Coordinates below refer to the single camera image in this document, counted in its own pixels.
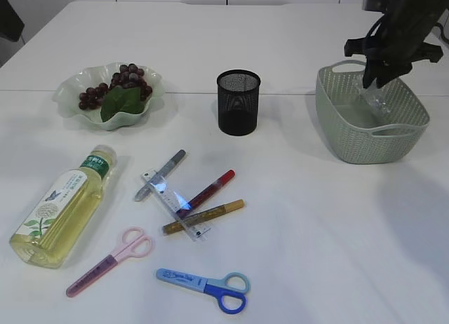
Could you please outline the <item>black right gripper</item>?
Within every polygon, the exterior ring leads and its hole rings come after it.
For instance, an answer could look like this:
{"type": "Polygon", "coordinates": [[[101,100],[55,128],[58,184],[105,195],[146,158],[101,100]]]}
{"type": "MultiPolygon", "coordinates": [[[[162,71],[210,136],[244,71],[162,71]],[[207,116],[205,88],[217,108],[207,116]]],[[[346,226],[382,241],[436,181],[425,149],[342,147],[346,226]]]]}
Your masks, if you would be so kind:
{"type": "Polygon", "coordinates": [[[407,74],[415,62],[439,62],[443,50],[425,41],[428,33],[429,24],[425,19],[409,17],[395,20],[391,15],[383,15],[364,37],[346,41],[344,55],[363,55],[366,58],[362,78],[364,89],[373,83],[376,88],[382,88],[407,74]]]}

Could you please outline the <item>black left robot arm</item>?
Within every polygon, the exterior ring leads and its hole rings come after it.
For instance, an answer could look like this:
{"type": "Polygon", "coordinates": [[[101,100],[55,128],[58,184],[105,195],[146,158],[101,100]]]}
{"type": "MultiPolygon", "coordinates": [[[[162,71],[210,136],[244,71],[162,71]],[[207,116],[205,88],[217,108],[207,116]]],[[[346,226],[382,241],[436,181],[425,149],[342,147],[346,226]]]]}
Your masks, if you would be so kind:
{"type": "Polygon", "coordinates": [[[15,12],[8,0],[0,0],[0,32],[1,38],[11,42],[19,41],[22,36],[24,22],[15,12]]]}

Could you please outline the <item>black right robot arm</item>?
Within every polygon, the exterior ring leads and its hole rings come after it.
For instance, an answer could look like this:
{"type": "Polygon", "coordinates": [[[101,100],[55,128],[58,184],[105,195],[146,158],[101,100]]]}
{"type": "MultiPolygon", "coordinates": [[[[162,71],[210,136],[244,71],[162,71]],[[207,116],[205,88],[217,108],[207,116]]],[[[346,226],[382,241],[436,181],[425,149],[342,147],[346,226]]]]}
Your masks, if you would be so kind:
{"type": "Polygon", "coordinates": [[[364,37],[344,45],[345,56],[366,57],[363,87],[374,83],[381,88],[410,73],[414,62],[437,63],[442,48],[424,40],[447,9],[448,0],[365,0],[363,10],[381,12],[382,17],[364,37]]]}

